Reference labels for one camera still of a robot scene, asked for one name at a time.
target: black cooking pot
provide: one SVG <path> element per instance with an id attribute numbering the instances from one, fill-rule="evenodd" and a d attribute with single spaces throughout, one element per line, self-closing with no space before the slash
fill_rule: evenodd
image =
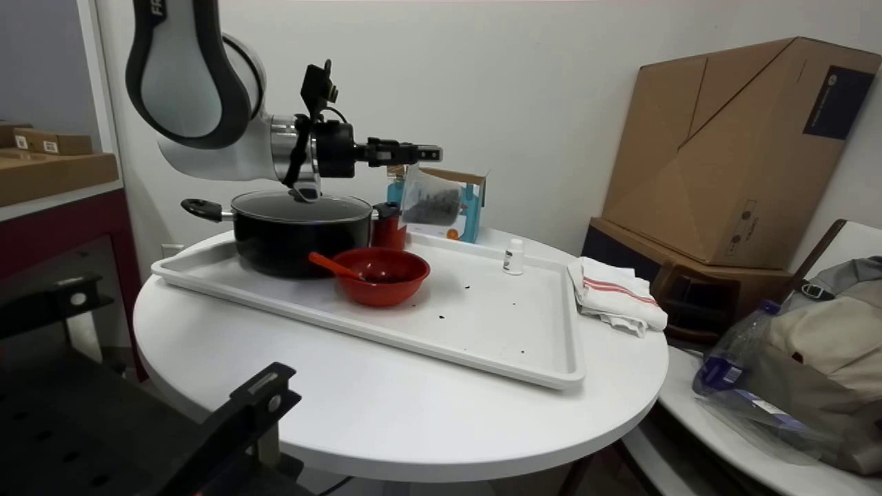
<path id="1" fill-rule="evenodd" d="M 187 199 L 183 207 L 206 220 L 234 220 L 241 262 L 279 279 L 326 279 L 308 250 L 337 255 L 373 239 L 373 207 L 356 199 L 294 199 L 287 189 L 242 193 L 231 211 L 220 204 Z"/>

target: white cloth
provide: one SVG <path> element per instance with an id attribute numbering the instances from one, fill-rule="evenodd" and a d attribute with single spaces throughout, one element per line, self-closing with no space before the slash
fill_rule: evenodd
<path id="1" fill-rule="evenodd" d="M 631 334 L 666 327 L 666 313 L 653 299 L 651 284 L 638 279 L 631 268 L 611 268 L 582 255 L 570 262 L 570 282 L 580 313 Z"/>

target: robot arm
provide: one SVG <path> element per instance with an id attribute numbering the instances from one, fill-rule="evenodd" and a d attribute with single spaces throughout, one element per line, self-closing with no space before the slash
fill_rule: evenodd
<path id="1" fill-rule="evenodd" d="M 370 137 L 356 145 L 354 126 L 326 120 L 337 100 L 330 62 L 308 67 L 300 97 L 308 115 L 272 118 L 263 111 L 265 72 L 234 38 L 220 36 L 219 0 L 133 0 L 135 40 L 128 91 L 161 134 L 166 160 L 203 178 L 354 175 L 356 160 L 407 164 L 442 160 L 435 145 Z"/>

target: pot lid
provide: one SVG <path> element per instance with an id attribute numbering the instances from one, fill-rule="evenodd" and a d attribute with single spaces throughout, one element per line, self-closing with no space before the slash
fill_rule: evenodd
<path id="1" fill-rule="evenodd" d="M 354 224 L 370 218 L 370 204 L 359 199 L 294 199 L 289 189 L 256 189 L 231 199 L 242 218 L 289 226 Z"/>

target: white tray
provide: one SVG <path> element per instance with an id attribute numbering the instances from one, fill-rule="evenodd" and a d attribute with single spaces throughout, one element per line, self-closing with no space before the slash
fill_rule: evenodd
<path id="1" fill-rule="evenodd" d="M 501 248 L 412 233 L 407 250 L 431 262 L 423 290 L 395 309 L 350 302 L 334 284 L 287 282 L 246 271 L 234 243 L 186 250 L 152 271 L 172 286 L 329 331 L 412 350 L 439 361 L 574 392 L 585 366 L 566 264 L 527 260 L 522 276 L 501 271 Z"/>

